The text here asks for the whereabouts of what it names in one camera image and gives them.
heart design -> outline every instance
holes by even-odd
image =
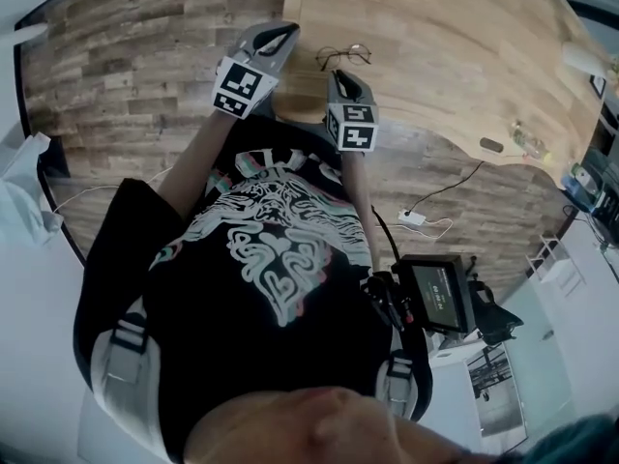
[[[267,232],[260,232],[258,238],[267,246],[272,247],[278,256],[281,256],[283,252],[288,251],[290,246],[292,246],[292,243],[285,237],[277,238],[273,234],[268,234]]]

white power adapter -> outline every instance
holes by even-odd
[[[398,220],[406,225],[423,225],[426,217],[410,210],[400,210]]]

screen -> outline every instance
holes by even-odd
[[[424,298],[428,320],[438,325],[459,328],[456,303],[445,269],[414,266],[413,273]]]

wooden table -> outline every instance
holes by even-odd
[[[339,66],[371,86],[381,118],[439,133],[479,160],[539,166],[557,186],[584,157],[602,101],[587,73],[563,64],[562,43],[604,51],[565,0],[285,0],[283,18],[302,34],[274,100],[282,118],[320,122],[327,73],[317,51],[363,44],[371,65],[341,57]],[[551,161],[523,159],[510,138],[516,120]]]

